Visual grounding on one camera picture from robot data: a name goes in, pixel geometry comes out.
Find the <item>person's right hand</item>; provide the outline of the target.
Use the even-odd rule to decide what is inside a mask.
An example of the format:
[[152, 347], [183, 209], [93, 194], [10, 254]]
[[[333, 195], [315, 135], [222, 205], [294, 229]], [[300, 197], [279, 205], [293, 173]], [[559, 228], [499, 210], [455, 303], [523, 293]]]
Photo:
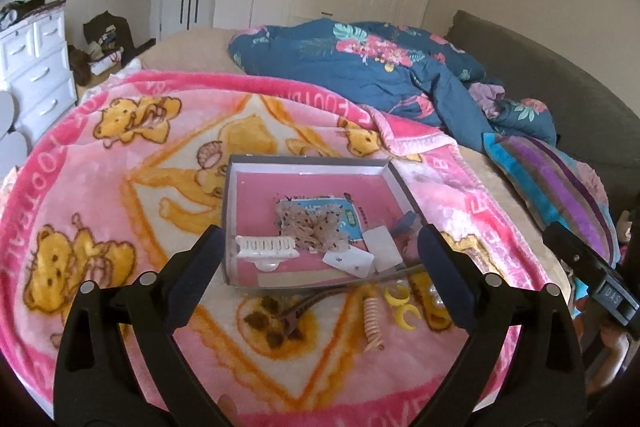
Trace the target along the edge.
[[586, 392], [594, 395], [612, 384], [623, 367], [630, 347], [625, 329], [611, 322], [603, 312], [583, 309], [574, 326], [585, 366]]

